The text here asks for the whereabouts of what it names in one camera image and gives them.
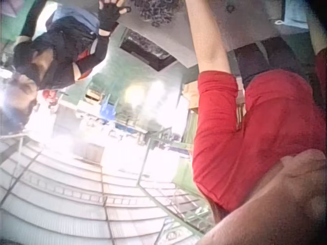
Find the dark pants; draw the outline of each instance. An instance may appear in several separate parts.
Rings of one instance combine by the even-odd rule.
[[[300,62],[281,37],[269,38],[261,43],[267,52],[268,62],[255,43],[234,50],[244,89],[256,75],[273,69],[288,70],[307,80]]]

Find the green wall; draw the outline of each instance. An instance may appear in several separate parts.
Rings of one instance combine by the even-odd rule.
[[[190,194],[202,196],[193,181],[192,162],[190,159],[180,158],[177,173],[173,182],[182,190]]]
[[[197,79],[198,67],[187,69],[179,62],[157,72],[146,63],[130,55],[119,46],[126,28],[119,26],[113,33],[107,52],[104,67],[92,78],[92,87],[105,93],[111,93],[114,97],[120,97],[125,89],[131,84],[141,84],[148,88],[152,82],[160,80],[164,83],[167,91],[180,89],[182,83],[191,82]],[[71,87],[65,98],[72,103],[77,103],[80,96],[76,90],[79,87]]]
[[[15,18],[1,15],[1,40],[15,41],[20,34],[34,0],[25,0],[24,7]]]

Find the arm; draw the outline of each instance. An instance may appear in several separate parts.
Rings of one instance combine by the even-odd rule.
[[[130,8],[122,7],[124,0],[116,3],[99,1],[99,34],[96,50],[93,54],[73,63],[74,78],[78,80],[82,74],[100,64],[107,55],[110,34],[118,26],[117,20],[121,14],[130,11]]]
[[[208,0],[186,0],[186,6],[200,72],[218,70],[230,73],[227,53]]]
[[[17,38],[17,44],[32,39],[35,33],[37,20],[44,9],[46,2],[47,0],[35,0],[27,14],[20,36]]]
[[[74,77],[78,80],[82,74],[100,64],[107,55],[109,36],[98,35],[96,50],[93,54],[73,63]]]
[[[308,150],[281,161],[284,169],[199,245],[318,244],[325,228],[325,156]]]
[[[208,183],[217,181],[215,170],[237,130],[238,87],[230,74],[216,20],[208,0],[186,0],[199,70],[199,119],[194,140],[194,181],[207,198],[215,200]]]

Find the black glove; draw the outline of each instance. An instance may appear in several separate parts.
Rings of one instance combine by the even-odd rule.
[[[131,11],[130,7],[117,7],[116,4],[113,3],[104,3],[101,0],[103,4],[103,9],[99,8],[99,22],[100,26],[99,28],[104,31],[111,32],[116,27],[116,21],[120,17],[119,11],[126,9],[127,12]]]

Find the red shirt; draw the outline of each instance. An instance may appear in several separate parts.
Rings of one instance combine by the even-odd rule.
[[[307,149],[326,150],[326,126],[312,90],[299,75],[271,70],[246,90],[247,113],[237,130],[238,86],[233,75],[202,72],[194,143],[194,181],[232,212],[279,159]]]

